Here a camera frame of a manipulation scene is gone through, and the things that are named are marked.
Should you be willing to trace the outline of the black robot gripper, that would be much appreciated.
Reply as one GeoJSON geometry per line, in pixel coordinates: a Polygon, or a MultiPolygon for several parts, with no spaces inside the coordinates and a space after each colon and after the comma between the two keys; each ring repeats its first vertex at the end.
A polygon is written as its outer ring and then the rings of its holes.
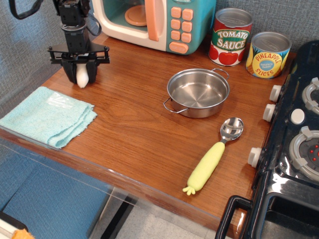
{"type": "Polygon", "coordinates": [[[70,82],[77,83],[76,64],[86,64],[89,83],[95,83],[99,64],[110,63],[109,48],[90,41],[87,24],[61,24],[66,42],[48,47],[52,64],[62,65],[70,82]]]}

